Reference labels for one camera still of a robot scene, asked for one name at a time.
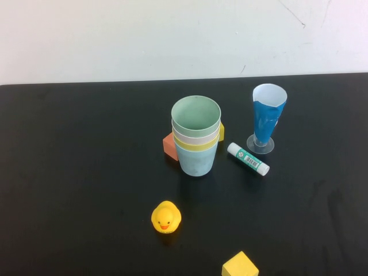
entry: yellow cup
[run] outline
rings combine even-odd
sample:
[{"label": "yellow cup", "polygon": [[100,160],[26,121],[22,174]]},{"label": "yellow cup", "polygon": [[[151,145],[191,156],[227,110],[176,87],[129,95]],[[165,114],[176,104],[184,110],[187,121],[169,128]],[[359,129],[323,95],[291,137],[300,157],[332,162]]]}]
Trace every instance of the yellow cup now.
[{"label": "yellow cup", "polygon": [[180,141],[174,133],[172,133],[175,142],[177,143],[178,146],[182,147],[184,150],[187,151],[205,151],[208,150],[209,148],[212,148],[219,140],[220,134],[217,134],[217,136],[210,142],[206,143],[206,144],[202,144],[202,145],[190,145],[190,144],[186,144],[182,141]]}]

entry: white wall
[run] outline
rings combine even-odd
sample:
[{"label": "white wall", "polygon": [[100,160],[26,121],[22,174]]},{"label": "white wall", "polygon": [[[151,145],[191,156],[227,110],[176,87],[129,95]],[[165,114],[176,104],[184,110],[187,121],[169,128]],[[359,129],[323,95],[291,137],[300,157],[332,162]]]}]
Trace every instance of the white wall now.
[{"label": "white wall", "polygon": [[367,0],[0,0],[0,84],[360,71]]}]

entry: yellow rubber duck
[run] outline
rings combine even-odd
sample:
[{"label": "yellow rubber duck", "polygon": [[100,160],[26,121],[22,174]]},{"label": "yellow rubber duck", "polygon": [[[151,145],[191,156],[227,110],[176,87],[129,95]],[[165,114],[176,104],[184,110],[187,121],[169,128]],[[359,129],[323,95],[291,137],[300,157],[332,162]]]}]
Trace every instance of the yellow rubber duck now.
[{"label": "yellow rubber duck", "polygon": [[179,226],[182,215],[171,201],[163,201],[152,212],[151,221],[154,228],[160,233],[173,233]]}]

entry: glue stick label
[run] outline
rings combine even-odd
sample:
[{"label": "glue stick label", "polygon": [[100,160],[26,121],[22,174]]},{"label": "glue stick label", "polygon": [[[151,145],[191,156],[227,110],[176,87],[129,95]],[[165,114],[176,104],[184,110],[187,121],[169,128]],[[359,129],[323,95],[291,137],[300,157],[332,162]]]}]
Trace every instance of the glue stick label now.
[{"label": "glue stick label", "polygon": [[263,162],[253,155],[251,155],[249,152],[243,150],[242,148],[237,152],[236,157],[240,159],[242,162],[250,166],[253,170],[257,170],[259,165],[261,165]]}]

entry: blue cup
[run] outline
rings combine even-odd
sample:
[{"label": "blue cup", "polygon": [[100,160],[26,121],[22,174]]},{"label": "blue cup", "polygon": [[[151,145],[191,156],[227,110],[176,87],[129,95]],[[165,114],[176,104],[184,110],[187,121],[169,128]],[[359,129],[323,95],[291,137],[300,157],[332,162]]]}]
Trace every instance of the blue cup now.
[{"label": "blue cup", "polygon": [[184,173],[192,177],[201,177],[207,174],[212,168],[218,143],[219,141],[205,151],[187,151],[175,143],[179,163]]},{"label": "blue cup", "polygon": [[257,154],[273,150],[272,132],[285,106],[286,91],[271,83],[259,85],[253,90],[254,135],[247,140],[248,148]]}]

